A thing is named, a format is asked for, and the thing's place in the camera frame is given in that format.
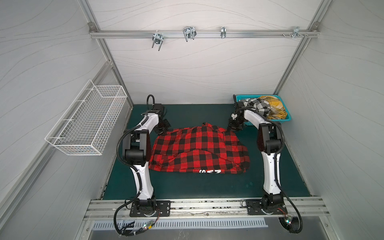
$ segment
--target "black mounting plate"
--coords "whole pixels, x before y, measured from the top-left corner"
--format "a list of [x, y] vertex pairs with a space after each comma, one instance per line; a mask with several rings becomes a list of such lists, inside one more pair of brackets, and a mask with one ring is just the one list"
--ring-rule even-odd
[[[266, 215], [261, 208], [261, 200], [260, 199], [247, 199], [245, 200], [245, 205], [247, 206], [247, 214], [248, 215]], [[279, 207], [284, 212], [287, 212], [286, 207]], [[280, 210], [274, 211], [271, 215], [281, 215], [283, 214]]]
[[[169, 217], [170, 201], [156, 201], [156, 207], [160, 209], [160, 217]], [[147, 213], [146, 210], [137, 210], [136, 204], [133, 202], [131, 206], [130, 217], [157, 217], [155, 212]]]

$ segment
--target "black cable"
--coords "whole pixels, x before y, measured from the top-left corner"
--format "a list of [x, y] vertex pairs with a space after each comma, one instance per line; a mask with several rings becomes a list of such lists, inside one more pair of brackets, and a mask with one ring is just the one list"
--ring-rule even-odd
[[130, 201], [125, 202], [123, 205], [121, 205], [120, 207], [118, 207], [118, 208], [116, 209], [116, 211], [115, 211], [114, 216], [113, 216], [113, 224], [114, 224], [114, 227], [115, 227], [115, 229], [116, 229], [116, 232], [117, 232], [118, 234], [120, 234], [120, 235], [124, 235], [124, 236], [133, 236], [133, 235], [135, 235], [135, 234], [139, 234], [139, 233], [142, 233], [142, 232], [145, 231], [145, 230], [143, 231], [142, 228], [141, 228], [141, 232], [140, 232], [140, 229], [139, 229], [138, 231], [136, 231], [135, 233], [131, 233], [131, 231], [130, 231], [129, 233], [126, 233], [125, 230], [122, 232], [121, 229], [119, 229], [119, 227], [118, 227], [118, 225], [117, 225], [117, 222], [116, 222], [116, 216], [117, 216], [117, 214], [118, 214], [118, 211], [119, 211], [120, 209], [122, 209], [123, 207], [129, 205], [129, 204], [132, 203], [133, 201], [135, 201], [135, 199], [137, 199], [137, 198], [139, 197], [139, 195], [140, 195], [140, 193], [141, 193], [141, 190], [142, 190], [141, 176], [140, 176], [140, 173], [139, 173], [138, 169], [137, 169], [135, 166], [133, 166], [132, 164], [128, 163], [127, 161], [124, 161], [123, 158], [122, 158], [122, 156], [120, 155], [120, 147], [121, 147], [121, 144], [122, 144], [122, 141], [124, 140], [124, 138], [125, 138], [128, 134], [130, 134], [131, 132], [133, 132], [134, 130], [136, 130], [136, 129], [138, 129], [139, 127], [141, 127], [141, 126], [142, 126], [142, 125], [149, 119], [148, 114], [144, 113], [144, 114], [142, 114], [142, 115], [143, 115], [143, 116], [146, 116], [145, 119], [144, 119], [139, 125], [137, 125], [136, 127], [131, 128], [131, 129], [129, 129], [128, 131], [126, 131], [126, 132], [121, 136], [121, 138], [119, 139], [118, 145], [116, 146], [116, 156], [117, 156], [117, 159], [118, 159], [122, 164], [124, 164], [124, 165], [126, 165], [126, 166], [132, 168], [132, 169], [136, 172], [136, 174], [137, 174], [137, 178], [138, 178], [138, 181], [139, 181], [139, 191], [138, 191], [138, 193], [136, 194], [136, 196], [135, 196], [133, 199], [131, 199]]
[[153, 107], [155, 106], [155, 97], [154, 97], [152, 94], [150, 94], [150, 95], [147, 96], [147, 109], [148, 109], [148, 110], [149, 110], [149, 104], [148, 104], [149, 97], [152, 97], [152, 101], [153, 101], [153, 103], [152, 103], [152, 108], [151, 108], [151, 110], [152, 110]]
[[265, 116], [263, 116], [261, 113], [259, 113], [255, 108], [249, 108], [249, 107], [243, 107], [243, 108], [238, 108], [236, 111], [235, 111], [235, 114], [236, 112], [240, 111], [240, 110], [250, 110], [256, 114], [258, 114], [260, 117], [262, 117], [265, 121], [269, 122], [269, 123], [272, 123], [276, 128], [279, 129], [280, 131], [280, 134], [281, 134], [281, 146], [280, 148], [275, 152], [275, 155], [273, 156], [273, 159], [274, 159], [274, 162], [275, 162], [275, 182], [276, 182], [276, 185], [277, 187], [280, 189], [280, 191], [282, 192], [283, 196], [285, 196], [287, 198], [287, 200], [291, 203], [291, 205], [293, 206], [293, 208], [295, 209], [296, 213], [297, 213], [297, 216], [299, 218], [299, 228], [297, 230], [293, 230], [291, 228], [291, 230], [288, 230], [290, 233], [299, 233], [301, 232], [301, 230], [303, 229], [303, 220], [301, 219], [301, 215], [299, 213], [299, 210], [297, 210], [296, 206], [293, 204], [292, 200], [285, 194], [285, 192], [283, 191], [283, 189], [281, 188], [280, 186], [280, 183], [278, 181], [278, 174], [277, 174], [277, 155], [283, 150], [284, 146], [285, 146], [285, 138], [284, 138], [284, 134], [283, 134], [283, 129], [281, 128], [281, 126], [269, 119], [267, 119]]

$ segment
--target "horizontal metal bar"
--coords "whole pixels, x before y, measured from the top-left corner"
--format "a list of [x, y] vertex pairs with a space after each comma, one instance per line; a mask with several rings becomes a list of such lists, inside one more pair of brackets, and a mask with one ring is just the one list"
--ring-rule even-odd
[[[159, 33], [163, 38], [185, 38], [183, 31], [96, 31], [89, 33], [92, 38], [150, 38]], [[291, 38], [293, 30], [227, 30], [226, 38]], [[296, 38], [317, 38], [319, 31], [299, 30]], [[195, 38], [221, 38], [220, 30], [196, 30]]]
[[[249, 217], [247, 209], [241, 206], [244, 199], [169, 199], [171, 201], [170, 216], [166, 218], [230, 218]], [[329, 216], [329, 212], [320, 197], [293, 197], [293, 203], [302, 216]], [[88, 206], [84, 220], [107, 220], [113, 218], [115, 210], [124, 200], [93, 200]], [[285, 199], [290, 215], [296, 216], [293, 206]], [[117, 219], [131, 219], [130, 207], [118, 212]], [[259, 215], [254, 217], [278, 217], [282, 215]]]

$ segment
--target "teal plastic basket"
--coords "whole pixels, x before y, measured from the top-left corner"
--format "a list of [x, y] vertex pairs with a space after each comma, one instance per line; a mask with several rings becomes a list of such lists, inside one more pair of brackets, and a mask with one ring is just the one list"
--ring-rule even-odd
[[[261, 96], [274, 96], [274, 97], [277, 97], [283, 103], [283, 106], [285, 107], [285, 111], [287, 112], [287, 118], [286, 119], [271, 119], [271, 121], [274, 121], [274, 122], [288, 122], [288, 121], [291, 121], [291, 114], [289, 114], [288, 108], [285, 106], [285, 104], [284, 104], [283, 100], [281, 99], [281, 97], [279, 97], [277, 95], [268, 95], [268, 94], [262, 94], [262, 95], [236, 95], [236, 101], [246, 100], [248, 98], [258, 98], [258, 97], [261, 97]], [[252, 126], [253, 124], [251, 122], [245, 122], [245, 125]]]

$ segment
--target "basket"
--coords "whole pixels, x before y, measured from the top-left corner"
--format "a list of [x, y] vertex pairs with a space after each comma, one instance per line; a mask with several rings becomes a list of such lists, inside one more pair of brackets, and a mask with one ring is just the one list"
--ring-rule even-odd
[[67, 155], [101, 155], [127, 98], [120, 85], [87, 86], [45, 138]]
[[[261, 97], [261, 96], [274, 96], [274, 97], [277, 97], [282, 102], [283, 106], [285, 107], [285, 111], [287, 112], [287, 118], [286, 119], [270, 119], [271, 121], [274, 121], [274, 122], [288, 122], [288, 121], [291, 121], [291, 114], [289, 114], [288, 108], [285, 106], [285, 104], [284, 104], [283, 100], [281, 99], [281, 97], [279, 97], [277, 95], [268, 95], [268, 94], [263, 94], [263, 95], [236, 95], [236, 101], [246, 100], [248, 98], [258, 98], [258, 97]], [[251, 122], [245, 122], [245, 125], [252, 126], [253, 124]]]

